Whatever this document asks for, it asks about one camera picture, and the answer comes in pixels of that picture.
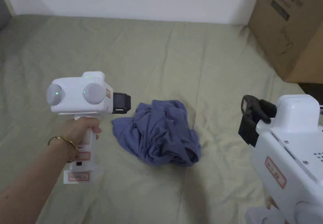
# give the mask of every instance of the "wrist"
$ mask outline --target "wrist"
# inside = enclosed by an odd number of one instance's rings
[[[49,145],[49,147],[53,151],[58,151],[59,155],[64,157],[66,162],[75,159],[76,150],[75,148],[68,142],[63,139],[53,139]]]

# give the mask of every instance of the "wrinkled fabric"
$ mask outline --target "wrinkled fabric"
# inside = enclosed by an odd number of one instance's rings
[[[112,120],[119,144],[146,163],[190,167],[199,161],[201,145],[188,128],[187,110],[178,100],[140,103],[134,117]]]
[[[62,172],[37,222],[45,224],[245,224],[246,209],[265,202],[252,147],[238,134],[241,99],[304,93],[275,74],[244,25],[19,15],[0,31],[0,67],[0,191],[68,118],[46,102],[53,79],[102,71],[131,95],[126,115],[101,118],[95,162],[104,174],[71,186]],[[112,119],[152,99],[185,104],[201,144],[194,166],[154,168],[113,136]]]

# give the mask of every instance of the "bed sheet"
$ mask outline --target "bed sheet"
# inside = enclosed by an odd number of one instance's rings
[[[104,175],[91,185],[64,185],[61,175],[38,223],[245,223],[264,193],[238,135],[241,99],[302,93],[275,74],[247,26],[23,15],[0,32],[0,63],[0,190],[65,120],[46,103],[55,78],[104,72],[114,91],[131,95],[128,116],[140,102],[180,100],[200,136],[193,167],[152,167],[113,137],[120,115],[102,118]]]

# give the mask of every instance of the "cardboard box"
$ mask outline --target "cardboard box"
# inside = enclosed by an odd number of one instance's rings
[[[257,0],[249,26],[284,81],[323,84],[323,0]]]

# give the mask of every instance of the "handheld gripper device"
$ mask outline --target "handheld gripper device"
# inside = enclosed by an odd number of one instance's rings
[[[59,115],[95,117],[107,114],[125,114],[131,109],[131,97],[113,92],[104,81],[102,72],[85,72],[82,77],[58,78],[47,89],[51,111]],[[94,161],[96,134],[88,129],[78,146],[78,158],[64,171],[65,184],[93,182],[103,174],[102,166]]]

